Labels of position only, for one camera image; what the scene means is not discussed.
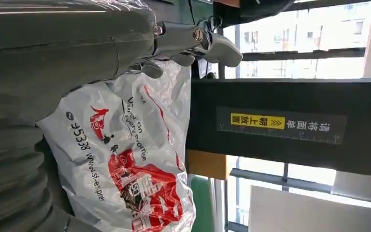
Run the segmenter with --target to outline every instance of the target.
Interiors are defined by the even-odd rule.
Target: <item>yellow label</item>
[[[231,125],[262,127],[283,130],[285,118],[265,115],[246,115],[231,113]]]

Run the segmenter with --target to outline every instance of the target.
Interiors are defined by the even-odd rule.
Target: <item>robotic arm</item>
[[[0,231],[95,232],[52,206],[34,150],[34,123],[68,92],[129,72],[159,78],[152,59],[187,66],[195,56],[236,66],[226,38],[190,25],[155,23],[128,2],[0,0]]]

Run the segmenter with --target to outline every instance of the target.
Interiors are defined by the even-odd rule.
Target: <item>bolt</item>
[[[193,31],[193,37],[195,40],[200,41],[202,40],[203,32],[201,28],[195,27]]]
[[[156,26],[156,27],[154,27],[153,32],[154,32],[155,35],[161,35],[163,33],[163,27]]]

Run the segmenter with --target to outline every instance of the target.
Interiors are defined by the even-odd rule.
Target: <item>red logo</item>
[[[108,144],[110,142],[111,138],[114,138],[114,135],[106,136],[103,134],[104,129],[104,116],[107,112],[109,112],[109,109],[95,109],[93,106],[91,108],[96,112],[93,116],[90,117],[90,126],[92,127],[93,132],[96,134],[96,136],[104,142],[104,144]]]
[[[176,177],[152,164],[136,165],[133,150],[112,153],[109,172],[132,210],[132,229],[135,232],[160,232],[171,222],[180,220],[183,209],[176,192]]]

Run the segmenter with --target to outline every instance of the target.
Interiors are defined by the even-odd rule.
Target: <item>plastic bag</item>
[[[184,167],[190,70],[158,64],[160,79],[83,86],[37,123],[75,215],[104,232],[183,232],[195,219]]]

